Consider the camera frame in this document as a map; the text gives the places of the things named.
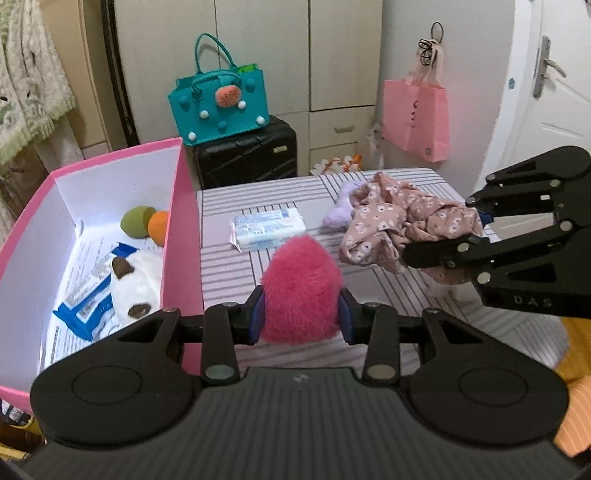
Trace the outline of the pink fluffy heart plush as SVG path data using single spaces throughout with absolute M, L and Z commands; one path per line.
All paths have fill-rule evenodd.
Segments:
M 307 344 L 337 334 L 339 292 L 344 283 L 335 259 L 308 235 L 276 250 L 263 273 L 263 340 Z

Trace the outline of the floral pink cloth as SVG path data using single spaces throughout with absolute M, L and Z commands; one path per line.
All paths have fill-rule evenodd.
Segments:
M 343 263 L 376 264 L 399 274 L 405 271 L 405 248 L 416 242 L 483 236 L 476 209 L 426 193 L 410 182 L 378 172 L 349 194 L 352 220 L 342 237 Z

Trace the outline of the striped tablecloth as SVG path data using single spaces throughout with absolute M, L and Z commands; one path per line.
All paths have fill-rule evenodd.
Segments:
M 429 293 L 430 277 L 405 268 L 392 273 L 377 263 L 367 246 L 353 264 L 339 262 L 345 231 L 325 227 L 342 185 L 369 185 L 373 172 L 308 176 L 259 182 L 200 193 L 202 293 L 205 307 L 242 302 L 252 287 L 263 287 L 266 318 L 262 338 L 236 349 L 238 366 L 363 369 L 366 345 L 349 346 L 339 330 L 339 291 L 356 302 L 390 305 L 401 317 L 419 317 L 436 308 L 554 368 L 568 350 L 568 334 L 554 316 L 489 308 L 477 294 L 466 301 Z M 239 214 L 297 208 L 307 232 L 280 248 L 243 253 L 229 243 L 230 223 Z

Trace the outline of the white brown plush cat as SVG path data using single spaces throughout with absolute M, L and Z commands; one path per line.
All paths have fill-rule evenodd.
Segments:
M 110 293 L 114 314 L 121 327 L 160 309 L 162 256 L 157 252 L 136 250 L 111 262 Z

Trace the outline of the white tissue pack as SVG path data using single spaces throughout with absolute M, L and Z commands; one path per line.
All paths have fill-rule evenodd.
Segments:
M 230 222 L 229 243 L 239 252 L 277 248 L 307 232 L 297 208 L 270 210 L 235 217 Z

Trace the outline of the purple plush toy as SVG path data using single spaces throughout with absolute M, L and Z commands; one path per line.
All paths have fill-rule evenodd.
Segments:
M 353 219 L 353 206 L 349 200 L 349 195 L 363 185 L 363 181 L 346 181 L 339 188 L 338 199 L 335 205 L 329 209 L 329 212 L 322 219 L 322 224 L 331 229 L 346 229 Z

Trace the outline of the orange plush ball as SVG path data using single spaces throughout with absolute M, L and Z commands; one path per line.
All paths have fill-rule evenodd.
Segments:
M 149 238 L 159 247 L 163 247 L 166 239 L 169 214 L 167 211 L 156 211 L 147 224 Z

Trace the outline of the blue wet wipes pack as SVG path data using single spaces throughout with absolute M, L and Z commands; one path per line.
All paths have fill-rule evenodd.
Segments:
M 53 311 L 78 338 L 94 341 L 105 322 L 113 316 L 111 262 L 116 256 L 127 257 L 136 250 L 131 245 L 118 243 L 74 285 Z

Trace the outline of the green plush ball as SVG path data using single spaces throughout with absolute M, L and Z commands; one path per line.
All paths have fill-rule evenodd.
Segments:
M 155 213 L 156 210 L 153 207 L 133 207 L 123 215 L 120 221 L 120 228 L 130 238 L 147 238 L 149 236 L 148 224 Z

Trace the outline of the pink paper bag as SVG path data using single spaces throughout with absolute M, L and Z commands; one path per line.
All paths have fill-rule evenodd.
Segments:
M 384 83 L 384 139 L 431 163 L 449 158 L 449 101 L 441 80 L 444 60 L 440 42 L 422 40 L 407 77 Z

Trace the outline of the white paper sheet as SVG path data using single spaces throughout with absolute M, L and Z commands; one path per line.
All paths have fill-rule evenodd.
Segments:
M 127 321 L 111 298 L 112 260 L 125 257 L 150 281 L 150 305 L 160 305 L 163 249 L 149 238 L 127 237 L 118 225 L 80 225 L 48 322 L 41 367 L 89 346 L 121 329 Z

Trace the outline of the yellow snack box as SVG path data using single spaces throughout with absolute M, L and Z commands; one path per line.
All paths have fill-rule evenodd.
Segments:
M 314 176 L 320 176 L 356 172 L 362 170 L 362 164 L 363 156 L 361 154 L 322 159 L 311 168 L 310 173 Z

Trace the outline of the black suitcase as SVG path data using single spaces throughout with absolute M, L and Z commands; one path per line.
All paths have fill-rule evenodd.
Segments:
M 297 133 L 270 117 L 266 127 L 194 146 L 202 189 L 297 177 Z

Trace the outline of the pink cardboard box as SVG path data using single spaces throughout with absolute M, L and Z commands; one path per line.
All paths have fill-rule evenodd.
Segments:
M 160 304 L 184 315 L 204 310 L 197 194 L 181 140 L 118 150 L 52 172 L 1 249 L 1 398 L 31 410 L 40 371 L 85 346 L 53 312 L 119 243 L 123 215 L 136 206 L 168 213 Z

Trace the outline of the cream knitted sweater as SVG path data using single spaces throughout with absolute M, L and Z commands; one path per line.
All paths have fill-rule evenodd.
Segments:
M 49 139 L 76 107 L 36 1 L 1 3 L 1 162 Z

